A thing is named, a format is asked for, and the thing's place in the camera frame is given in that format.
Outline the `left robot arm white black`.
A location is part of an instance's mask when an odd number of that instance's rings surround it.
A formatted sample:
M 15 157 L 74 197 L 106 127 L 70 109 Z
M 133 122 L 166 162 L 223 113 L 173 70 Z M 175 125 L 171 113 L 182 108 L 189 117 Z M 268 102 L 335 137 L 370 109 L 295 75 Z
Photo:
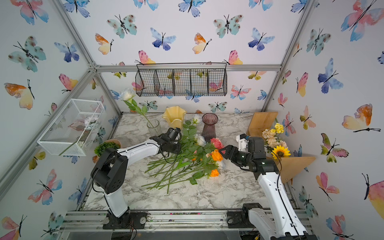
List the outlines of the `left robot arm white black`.
M 91 172 L 93 182 L 100 187 L 109 207 L 109 213 L 121 219 L 129 213 L 122 185 L 130 165 L 150 156 L 179 154 L 181 150 L 180 128 L 169 128 L 166 133 L 150 137 L 148 140 L 123 149 L 108 148 L 99 158 Z

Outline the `yellow ruffled vase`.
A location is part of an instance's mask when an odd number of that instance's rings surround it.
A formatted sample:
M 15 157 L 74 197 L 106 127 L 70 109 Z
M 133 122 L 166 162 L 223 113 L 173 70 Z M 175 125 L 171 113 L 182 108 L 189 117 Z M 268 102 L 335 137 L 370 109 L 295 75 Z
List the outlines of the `yellow ruffled vase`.
M 179 106 L 167 107 L 162 118 L 171 128 L 182 130 L 186 113 L 187 111 Z

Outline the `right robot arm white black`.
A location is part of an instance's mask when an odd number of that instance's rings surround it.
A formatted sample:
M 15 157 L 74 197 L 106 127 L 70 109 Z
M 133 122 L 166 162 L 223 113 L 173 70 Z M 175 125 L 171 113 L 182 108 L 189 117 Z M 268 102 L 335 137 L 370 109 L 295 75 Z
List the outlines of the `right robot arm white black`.
M 245 148 L 228 145 L 219 150 L 224 159 L 254 174 L 267 197 L 274 220 L 266 216 L 259 204 L 244 204 L 243 216 L 257 229 L 263 240 L 316 240 L 317 236 L 308 233 L 295 213 L 280 171 L 275 161 L 267 158 L 265 148 L 262 138 L 250 137 Z

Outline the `purple ribbed glass vase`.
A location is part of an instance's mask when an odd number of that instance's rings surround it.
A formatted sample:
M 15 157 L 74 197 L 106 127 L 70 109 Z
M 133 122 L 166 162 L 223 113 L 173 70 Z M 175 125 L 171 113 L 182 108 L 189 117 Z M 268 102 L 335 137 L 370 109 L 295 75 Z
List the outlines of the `purple ribbed glass vase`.
M 216 124 L 218 120 L 218 116 L 214 113 L 207 113 L 202 117 L 204 123 L 202 136 L 207 143 L 209 143 L 211 139 L 216 138 Z

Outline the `orange artificial flower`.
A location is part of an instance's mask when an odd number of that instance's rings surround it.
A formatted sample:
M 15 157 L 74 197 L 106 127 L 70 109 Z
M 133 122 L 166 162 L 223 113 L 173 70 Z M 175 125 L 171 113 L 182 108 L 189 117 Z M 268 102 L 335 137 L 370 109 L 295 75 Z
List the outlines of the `orange artificial flower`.
M 215 149 L 212 153 L 211 153 L 211 157 L 212 159 L 215 161 L 215 162 L 221 162 L 223 160 L 223 156 L 219 153 L 219 150 L 218 149 Z

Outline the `clear glass vase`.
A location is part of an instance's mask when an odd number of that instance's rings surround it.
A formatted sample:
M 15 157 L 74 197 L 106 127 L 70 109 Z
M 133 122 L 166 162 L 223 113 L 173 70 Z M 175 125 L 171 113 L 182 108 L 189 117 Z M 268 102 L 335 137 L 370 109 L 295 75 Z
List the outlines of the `clear glass vase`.
M 150 136 L 159 136 L 163 133 L 162 127 L 160 125 L 160 122 L 158 120 L 148 121 L 147 127 L 150 133 Z

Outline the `sunflower bouquet in white vase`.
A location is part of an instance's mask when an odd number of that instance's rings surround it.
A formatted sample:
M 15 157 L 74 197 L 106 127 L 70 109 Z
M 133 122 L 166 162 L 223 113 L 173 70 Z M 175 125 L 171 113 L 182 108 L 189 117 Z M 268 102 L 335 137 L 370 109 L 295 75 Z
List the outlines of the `sunflower bouquet in white vase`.
M 280 138 L 280 135 L 284 132 L 284 126 L 279 123 L 275 123 L 271 129 L 265 129 L 262 132 L 265 148 L 275 160 L 291 156 L 287 143 Z

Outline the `pink artificial rose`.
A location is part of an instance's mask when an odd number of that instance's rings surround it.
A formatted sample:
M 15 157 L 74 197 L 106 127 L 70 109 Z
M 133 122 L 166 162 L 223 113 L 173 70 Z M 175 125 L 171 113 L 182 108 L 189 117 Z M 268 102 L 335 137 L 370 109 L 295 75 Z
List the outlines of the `pink artificial rose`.
M 222 142 L 220 141 L 220 139 L 218 138 L 212 138 L 211 139 L 211 143 L 214 145 L 214 147 L 218 150 L 224 148 L 224 145 L 222 144 Z

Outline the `metal base rail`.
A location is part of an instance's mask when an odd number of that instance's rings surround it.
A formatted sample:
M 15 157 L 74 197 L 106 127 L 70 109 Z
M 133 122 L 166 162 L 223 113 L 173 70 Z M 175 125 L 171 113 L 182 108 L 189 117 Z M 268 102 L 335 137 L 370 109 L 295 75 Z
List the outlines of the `metal base rail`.
M 132 210 L 131 222 L 115 224 L 107 211 L 68 212 L 61 232 L 160 232 L 230 231 L 256 232 L 258 229 L 242 217 L 241 209 L 221 210 Z

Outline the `pile of green flower stems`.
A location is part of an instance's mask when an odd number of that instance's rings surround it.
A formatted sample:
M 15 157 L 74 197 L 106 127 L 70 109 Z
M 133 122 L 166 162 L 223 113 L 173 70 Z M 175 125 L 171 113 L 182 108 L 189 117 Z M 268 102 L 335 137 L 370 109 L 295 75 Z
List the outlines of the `pile of green flower stems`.
M 212 170 L 219 171 L 220 162 L 215 162 L 211 157 L 211 153 L 216 149 L 214 145 L 206 142 L 206 145 L 201 147 L 195 141 L 195 135 L 201 135 L 198 133 L 198 125 L 193 123 L 193 119 L 183 123 L 179 154 L 169 154 L 165 158 L 148 163 L 146 173 L 150 173 L 150 178 L 154 181 L 143 185 L 144 188 L 166 188 L 169 191 L 171 185 L 182 182 L 197 185 L 199 179 L 211 178 Z

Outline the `wooden corner shelf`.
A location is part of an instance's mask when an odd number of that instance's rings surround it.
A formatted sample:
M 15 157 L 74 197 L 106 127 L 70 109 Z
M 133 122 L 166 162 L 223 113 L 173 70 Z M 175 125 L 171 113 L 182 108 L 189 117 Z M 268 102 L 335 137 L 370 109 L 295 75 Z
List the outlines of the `wooden corner shelf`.
M 294 178 L 315 161 L 314 156 L 303 155 L 302 146 L 291 151 L 287 142 L 282 139 L 289 132 L 280 124 L 277 112 L 254 113 L 249 124 L 247 135 L 262 138 L 266 151 L 271 155 L 281 171 L 283 183 L 293 184 Z

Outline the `white mesh wall basket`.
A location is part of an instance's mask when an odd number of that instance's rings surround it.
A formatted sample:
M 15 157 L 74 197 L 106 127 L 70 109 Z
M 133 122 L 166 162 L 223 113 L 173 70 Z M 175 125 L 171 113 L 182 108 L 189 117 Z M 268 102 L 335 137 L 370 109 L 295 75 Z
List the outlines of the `white mesh wall basket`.
M 96 139 L 105 108 L 101 101 L 70 99 L 37 143 L 58 156 L 86 156 Z

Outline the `orange flower front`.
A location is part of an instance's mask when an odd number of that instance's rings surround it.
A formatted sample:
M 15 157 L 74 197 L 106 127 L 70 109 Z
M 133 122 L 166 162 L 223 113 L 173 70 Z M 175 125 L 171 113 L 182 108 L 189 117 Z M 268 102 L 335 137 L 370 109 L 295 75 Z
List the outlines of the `orange flower front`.
M 218 177 L 219 175 L 220 175 L 220 173 L 217 169 L 212 170 L 210 173 L 211 178 Z

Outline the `potted green succulent plant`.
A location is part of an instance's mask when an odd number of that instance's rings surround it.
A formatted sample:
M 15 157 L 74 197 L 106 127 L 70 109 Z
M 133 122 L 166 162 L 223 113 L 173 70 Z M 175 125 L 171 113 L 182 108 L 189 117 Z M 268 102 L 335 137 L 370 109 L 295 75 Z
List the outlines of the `potted green succulent plant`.
M 103 142 L 102 144 L 98 145 L 95 150 L 95 156 L 92 158 L 93 162 L 96 164 L 99 161 L 99 158 L 104 153 L 104 151 L 108 148 L 113 148 L 115 150 L 121 148 L 121 142 L 119 140 L 111 139 Z

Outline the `white rose stem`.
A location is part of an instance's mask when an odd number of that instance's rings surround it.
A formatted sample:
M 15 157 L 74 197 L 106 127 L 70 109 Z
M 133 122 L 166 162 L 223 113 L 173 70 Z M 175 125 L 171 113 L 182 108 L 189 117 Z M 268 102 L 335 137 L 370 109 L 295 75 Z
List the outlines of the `white rose stem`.
M 195 141 L 201 147 L 204 147 L 206 145 L 206 140 L 202 135 L 196 134 L 195 135 Z
M 202 117 L 199 114 L 195 114 L 193 117 L 193 123 L 198 125 L 202 121 Z
M 131 111 L 138 113 L 143 116 L 152 128 L 155 126 L 147 118 L 148 108 L 146 106 L 140 107 L 134 100 L 135 94 L 130 89 L 124 89 L 120 94 L 120 100 L 123 101 Z

